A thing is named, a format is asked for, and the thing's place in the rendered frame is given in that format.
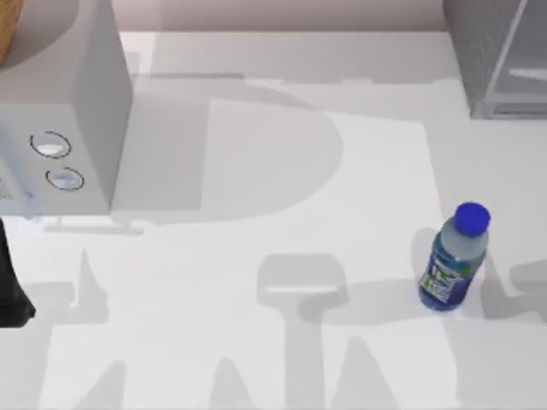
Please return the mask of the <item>blue bottle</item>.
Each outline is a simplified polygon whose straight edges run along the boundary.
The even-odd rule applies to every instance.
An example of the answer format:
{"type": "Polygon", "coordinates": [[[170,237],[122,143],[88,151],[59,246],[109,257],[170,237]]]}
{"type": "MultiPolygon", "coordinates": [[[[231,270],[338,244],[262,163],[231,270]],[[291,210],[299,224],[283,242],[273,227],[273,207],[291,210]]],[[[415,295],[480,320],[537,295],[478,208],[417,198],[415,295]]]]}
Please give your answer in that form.
{"type": "Polygon", "coordinates": [[[435,235],[418,291],[421,302],[437,312],[458,308],[482,265],[489,243],[489,210],[477,202],[456,208],[435,235]]]}

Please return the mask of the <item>pale microwave oven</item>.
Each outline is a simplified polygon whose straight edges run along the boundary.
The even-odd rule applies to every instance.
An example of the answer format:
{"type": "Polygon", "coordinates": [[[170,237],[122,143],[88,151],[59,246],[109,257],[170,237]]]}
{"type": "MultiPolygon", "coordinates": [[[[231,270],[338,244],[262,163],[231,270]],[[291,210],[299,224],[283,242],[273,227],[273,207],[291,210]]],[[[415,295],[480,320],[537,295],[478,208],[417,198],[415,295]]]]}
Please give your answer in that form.
{"type": "Polygon", "coordinates": [[[26,0],[0,67],[0,217],[107,214],[132,97],[112,0],[26,0]],[[35,152],[30,136],[46,131],[71,153],[35,152]],[[63,167],[83,175],[80,190],[48,183],[63,167]]]}

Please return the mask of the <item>small microwave knob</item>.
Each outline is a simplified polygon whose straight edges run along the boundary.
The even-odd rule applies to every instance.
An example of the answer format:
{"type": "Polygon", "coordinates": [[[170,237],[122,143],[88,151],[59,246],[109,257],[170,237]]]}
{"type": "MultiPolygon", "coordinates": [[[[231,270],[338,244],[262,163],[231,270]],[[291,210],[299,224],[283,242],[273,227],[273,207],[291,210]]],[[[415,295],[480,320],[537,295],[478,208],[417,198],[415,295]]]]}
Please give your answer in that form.
{"type": "Polygon", "coordinates": [[[45,178],[51,186],[63,191],[77,191],[85,184],[83,175],[70,167],[49,170],[45,178]]]}

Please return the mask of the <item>large microwave knob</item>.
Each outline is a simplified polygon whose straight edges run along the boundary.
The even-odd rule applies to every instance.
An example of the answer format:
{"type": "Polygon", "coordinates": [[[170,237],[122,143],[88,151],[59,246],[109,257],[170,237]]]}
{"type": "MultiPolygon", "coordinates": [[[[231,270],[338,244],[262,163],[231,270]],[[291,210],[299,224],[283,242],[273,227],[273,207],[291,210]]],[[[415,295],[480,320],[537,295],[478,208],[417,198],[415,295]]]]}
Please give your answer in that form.
{"type": "Polygon", "coordinates": [[[39,155],[50,159],[61,159],[69,155],[72,145],[62,134],[53,131],[35,133],[29,143],[39,155]]]}

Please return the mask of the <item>grey cabinet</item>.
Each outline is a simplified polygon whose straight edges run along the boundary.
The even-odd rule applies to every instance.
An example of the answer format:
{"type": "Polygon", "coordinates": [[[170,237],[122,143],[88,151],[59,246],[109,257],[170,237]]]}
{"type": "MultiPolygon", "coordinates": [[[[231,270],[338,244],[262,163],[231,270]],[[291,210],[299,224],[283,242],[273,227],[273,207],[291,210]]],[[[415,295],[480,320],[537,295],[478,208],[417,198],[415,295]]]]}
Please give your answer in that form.
{"type": "Polygon", "coordinates": [[[547,0],[443,0],[476,120],[547,120],[547,0]]]}

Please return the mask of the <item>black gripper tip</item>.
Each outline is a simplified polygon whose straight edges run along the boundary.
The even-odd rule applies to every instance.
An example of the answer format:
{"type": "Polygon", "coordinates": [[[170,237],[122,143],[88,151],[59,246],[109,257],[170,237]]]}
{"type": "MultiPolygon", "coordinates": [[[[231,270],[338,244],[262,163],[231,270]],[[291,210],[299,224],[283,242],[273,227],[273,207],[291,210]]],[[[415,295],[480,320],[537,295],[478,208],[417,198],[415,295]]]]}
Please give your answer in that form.
{"type": "Polygon", "coordinates": [[[22,328],[35,314],[36,308],[15,274],[4,223],[0,219],[0,329],[22,328]]]}

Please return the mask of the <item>wooden cupboard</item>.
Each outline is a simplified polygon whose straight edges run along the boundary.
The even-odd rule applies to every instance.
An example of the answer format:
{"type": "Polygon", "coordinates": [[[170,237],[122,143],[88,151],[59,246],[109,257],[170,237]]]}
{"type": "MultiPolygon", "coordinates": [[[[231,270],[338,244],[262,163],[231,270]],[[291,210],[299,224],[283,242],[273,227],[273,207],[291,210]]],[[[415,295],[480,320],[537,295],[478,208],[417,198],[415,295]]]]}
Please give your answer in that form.
{"type": "Polygon", "coordinates": [[[0,0],[0,67],[6,62],[26,0],[0,0]]]}

